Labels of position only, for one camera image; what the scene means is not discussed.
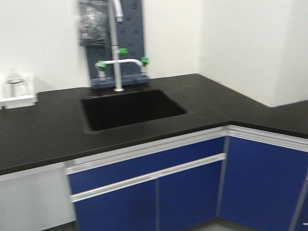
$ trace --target green valve handle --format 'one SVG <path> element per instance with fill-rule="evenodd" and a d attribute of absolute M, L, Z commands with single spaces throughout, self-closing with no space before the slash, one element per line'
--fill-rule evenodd
<path fill-rule="evenodd" d="M 127 55 L 128 54 L 128 49 L 127 48 L 120 48 L 119 49 L 119 54 L 120 55 Z"/>
<path fill-rule="evenodd" d="M 150 63 L 150 60 L 149 60 L 148 57 L 142 57 L 142 58 L 141 58 L 141 62 L 142 62 L 142 64 L 143 64 L 143 66 L 146 66 L 147 64 Z"/>
<path fill-rule="evenodd" d="M 104 61 L 98 61 L 97 67 L 101 70 L 104 71 L 107 68 L 107 64 Z"/>

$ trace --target lab faucet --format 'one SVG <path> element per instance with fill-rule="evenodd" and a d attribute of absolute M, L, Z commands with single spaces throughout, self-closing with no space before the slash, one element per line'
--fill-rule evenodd
<path fill-rule="evenodd" d="M 141 74 L 146 76 L 146 65 L 149 63 L 147 57 L 142 57 L 141 61 L 137 59 L 119 59 L 120 54 L 127 54 L 128 50 L 125 48 L 119 48 L 116 30 L 116 21 L 123 21 L 123 11 L 120 0 L 108 0 L 108 14 L 109 14 L 109 27 L 111 36 L 111 50 L 113 60 L 98 61 L 95 67 L 98 71 L 98 75 L 101 81 L 105 81 L 105 69 L 107 64 L 114 65 L 115 73 L 115 91 L 124 91 L 121 80 L 121 68 L 120 63 L 135 63 L 140 67 Z"/>

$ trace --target blue cabinet door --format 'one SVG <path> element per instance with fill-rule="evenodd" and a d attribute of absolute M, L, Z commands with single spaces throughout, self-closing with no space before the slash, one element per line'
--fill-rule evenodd
<path fill-rule="evenodd" d="M 221 161 L 159 178 L 161 231 L 180 231 L 215 217 Z"/>
<path fill-rule="evenodd" d="M 79 231 L 155 231 L 155 180 L 74 203 Z"/>
<path fill-rule="evenodd" d="M 303 203 L 295 231 L 308 231 L 308 195 Z"/>
<path fill-rule="evenodd" d="M 308 153 L 230 138 L 220 217 L 258 231 L 288 231 Z"/>

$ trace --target gray pegboard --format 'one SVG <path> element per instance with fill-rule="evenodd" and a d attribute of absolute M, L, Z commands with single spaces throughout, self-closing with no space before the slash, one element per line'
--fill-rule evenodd
<path fill-rule="evenodd" d="M 144 56 L 143 43 L 143 21 L 141 0 L 121 0 L 123 8 L 123 22 L 116 23 L 119 48 L 128 48 L 128 54 L 120 56 L 120 59 L 138 59 Z M 113 65 L 107 65 L 106 80 L 100 81 L 95 63 L 98 60 L 112 60 L 109 20 L 106 22 L 107 41 L 105 47 L 86 47 L 91 87 L 93 89 L 108 88 L 115 85 Z M 140 68 L 136 64 L 120 64 L 122 85 L 146 83 L 148 77 L 140 73 Z"/>

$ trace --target white wall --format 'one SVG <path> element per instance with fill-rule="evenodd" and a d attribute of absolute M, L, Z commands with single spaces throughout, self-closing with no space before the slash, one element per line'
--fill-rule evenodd
<path fill-rule="evenodd" d="M 202 0 L 144 0 L 149 76 L 198 73 Z"/>
<path fill-rule="evenodd" d="M 16 68 L 37 77 L 38 91 L 88 85 L 77 46 L 73 0 L 9 0 L 0 4 L 0 77 Z"/>
<path fill-rule="evenodd" d="M 308 100 L 308 1 L 294 0 L 276 82 L 275 105 Z"/>
<path fill-rule="evenodd" d="M 89 86 L 74 19 L 76 0 L 0 3 L 0 77 L 10 68 L 36 76 L 38 91 Z M 144 0 L 149 76 L 198 72 L 201 0 Z"/>
<path fill-rule="evenodd" d="M 200 74 L 267 106 L 307 100 L 307 5 L 203 1 Z"/>

